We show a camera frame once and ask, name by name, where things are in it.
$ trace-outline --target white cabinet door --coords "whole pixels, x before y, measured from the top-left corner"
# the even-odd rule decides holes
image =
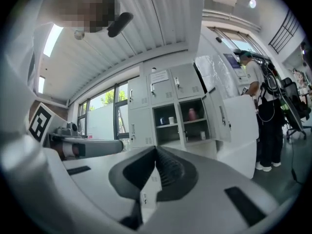
[[[178,99],[203,94],[202,85],[192,64],[171,68],[171,74]]]
[[[203,105],[208,119],[209,132],[212,139],[231,141],[231,130],[228,116],[220,91],[217,87],[209,91],[203,98]]]
[[[128,105],[130,110],[148,106],[146,77],[128,81]]]
[[[152,105],[163,103],[167,101],[173,100],[173,90],[170,79],[164,80],[157,83],[151,82],[151,75],[149,75],[149,92],[151,93],[151,103]]]
[[[145,147],[154,144],[149,108],[129,110],[129,136],[131,147]]]

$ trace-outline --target pink bottle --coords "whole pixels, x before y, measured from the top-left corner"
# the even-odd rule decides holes
[[[194,108],[189,109],[189,120],[196,120],[196,113]]]

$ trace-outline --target ceiling light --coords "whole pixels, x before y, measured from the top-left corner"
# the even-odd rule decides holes
[[[45,78],[40,76],[39,77],[38,92],[41,94],[43,94],[44,81],[45,81]]]
[[[249,2],[249,7],[251,7],[252,9],[254,9],[256,5],[257,5],[257,3],[255,2],[255,0],[250,0],[250,2]]]
[[[49,34],[49,37],[48,37],[48,40],[47,42],[45,43],[45,47],[44,47],[44,50],[43,50],[43,53],[50,57],[51,53],[52,53],[52,50],[53,50],[53,47],[55,45],[55,43],[57,42],[57,39],[60,35],[60,33],[62,32],[62,27],[58,27],[57,25],[53,25],[51,31],[50,31],[50,34]]]

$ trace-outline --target white sneaker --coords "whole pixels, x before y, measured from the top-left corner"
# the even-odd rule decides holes
[[[279,162],[279,163],[274,163],[274,162],[272,162],[272,165],[273,165],[274,167],[279,167],[281,164],[282,164],[281,162]]]
[[[269,172],[270,170],[272,170],[271,166],[265,167],[265,166],[261,165],[260,162],[257,162],[255,164],[255,168],[259,171],[264,171],[264,172]]]

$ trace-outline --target black rubber pad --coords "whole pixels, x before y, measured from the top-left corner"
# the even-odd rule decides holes
[[[237,210],[244,217],[249,226],[252,226],[266,216],[263,212],[242,192],[238,187],[231,187],[224,190]]]
[[[91,170],[91,168],[88,166],[80,166],[77,168],[68,169],[67,172],[71,176],[74,174],[80,174],[80,173],[86,172],[88,170]]]

